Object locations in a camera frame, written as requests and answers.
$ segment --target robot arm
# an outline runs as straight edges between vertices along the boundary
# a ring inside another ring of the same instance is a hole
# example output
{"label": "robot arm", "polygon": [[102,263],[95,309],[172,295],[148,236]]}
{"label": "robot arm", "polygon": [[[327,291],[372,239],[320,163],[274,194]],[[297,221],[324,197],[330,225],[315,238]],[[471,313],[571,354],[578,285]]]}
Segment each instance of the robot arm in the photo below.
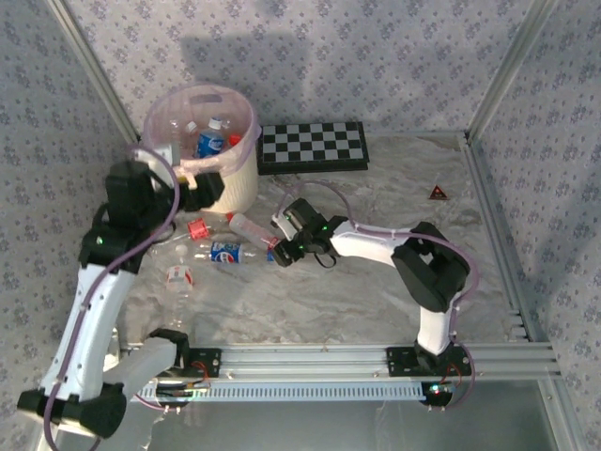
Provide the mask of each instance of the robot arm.
{"label": "robot arm", "polygon": [[[404,232],[444,239],[429,223],[414,229],[392,230],[352,225],[346,217],[327,221],[306,200],[298,199],[283,214],[272,218],[287,240],[273,252],[281,266],[288,266],[307,253],[337,257],[362,257],[395,267],[409,293],[420,306],[420,331],[416,351],[422,365],[434,369],[452,344],[450,320],[453,301],[465,286],[468,263],[453,251],[431,241],[407,237]],[[426,263],[422,256],[431,257]]]}
{"label": "robot arm", "polygon": [[[179,184],[178,210],[209,207],[223,192],[219,173],[200,174],[195,183],[196,189]],[[103,373],[116,317],[146,249],[123,261],[97,285],[99,276],[117,258],[143,245],[174,208],[173,181],[157,176],[148,162],[114,164],[105,185],[108,202],[84,236],[75,300],[58,351],[39,389],[21,393],[18,402],[18,409],[35,419],[43,418],[51,403],[53,423],[102,438],[115,433],[130,398],[144,384],[165,369],[179,366],[181,360],[177,336],[152,334],[141,349]],[[91,301],[80,315],[88,295]]]}

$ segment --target chessboard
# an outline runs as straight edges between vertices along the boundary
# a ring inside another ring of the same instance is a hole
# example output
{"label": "chessboard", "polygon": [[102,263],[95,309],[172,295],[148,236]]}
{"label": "chessboard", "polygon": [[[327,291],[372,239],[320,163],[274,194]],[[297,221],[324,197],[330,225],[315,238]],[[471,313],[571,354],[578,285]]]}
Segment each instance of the chessboard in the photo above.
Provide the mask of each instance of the chessboard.
{"label": "chessboard", "polygon": [[259,175],[367,169],[361,122],[266,125],[257,142]]}

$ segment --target patterned wallpaper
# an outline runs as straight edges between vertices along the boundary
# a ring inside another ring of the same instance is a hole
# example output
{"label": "patterned wallpaper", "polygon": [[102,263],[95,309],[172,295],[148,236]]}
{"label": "patterned wallpaper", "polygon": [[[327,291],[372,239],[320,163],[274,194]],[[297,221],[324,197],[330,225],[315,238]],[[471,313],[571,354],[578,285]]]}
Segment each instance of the patterned wallpaper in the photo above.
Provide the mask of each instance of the patterned wallpaper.
{"label": "patterned wallpaper", "polygon": [[530,312],[553,342],[586,440],[601,449],[601,6],[562,0],[483,147]]}
{"label": "patterned wallpaper", "polygon": [[193,80],[237,88],[262,123],[360,119],[464,130],[530,1],[69,0],[138,129]]}
{"label": "patterned wallpaper", "polygon": [[25,448],[75,291],[79,241],[124,148],[42,0],[0,1],[0,449]]}

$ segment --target plastic bucket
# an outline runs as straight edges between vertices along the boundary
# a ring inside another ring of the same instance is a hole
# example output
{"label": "plastic bucket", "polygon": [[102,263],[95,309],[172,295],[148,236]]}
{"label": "plastic bucket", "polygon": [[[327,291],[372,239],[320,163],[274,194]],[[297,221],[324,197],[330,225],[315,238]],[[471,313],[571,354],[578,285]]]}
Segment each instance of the plastic bucket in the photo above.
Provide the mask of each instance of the plastic bucket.
{"label": "plastic bucket", "polygon": [[[186,131],[194,122],[205,129],[211,117],[229,122],[223,131],[242,139],[232,148],[214,157],[193,157],[195,139]],[[258,190],[256,140],[261,133],[256,112],[246,98],[228,87],[201,84],[173,89],[153,103],[144,121],[143,143],[150,147],[177,142],[181,148],[181,163],[174,169],[178,176],[194,176],[218,169],[225,189],[221,199],[208,211],[244,212],[253,205]]]}

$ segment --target marble surface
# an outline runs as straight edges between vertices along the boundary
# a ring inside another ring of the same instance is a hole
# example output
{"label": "marble surface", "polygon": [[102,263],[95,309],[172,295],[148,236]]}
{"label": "marble surface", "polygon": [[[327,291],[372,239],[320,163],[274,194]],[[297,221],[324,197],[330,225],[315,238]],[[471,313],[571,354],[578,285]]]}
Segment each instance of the marble surface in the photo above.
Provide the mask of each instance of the marble surface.
{"label": "marble surface", "polygon": [[[509,304],[502,290],[463,155],[456,150],[408,137],[368,136],[368,171],[261,177],[259,196],[247,215],[268,225],[282,193],[300,179],[325,179],[348,198],[357,221],[375,226],[412,227],[434,223],[470,252],[482,281],[465,301],[458,321],[465,341],[509,339]],[[428,200],[438,183],[448,201]],[[346,214],[337,197],[321,187],[300,195],[326,217]],[[419,308],[396,270],[350,257],[325,270],[312,257],[280,268],[263,258],[228,265],[194,258],[201,241],[190,241],[185,224],[198,214],[178,218],[167,243],[155,245],[143,262],[119,318],[123,344],[140,343],[154,328],[179,327],[191,343],[391,343],[412,342]],[[182,260],[175,252],[186,244]],[[165,289],[166,269],[189,264],[194,290],[182,299]]]}

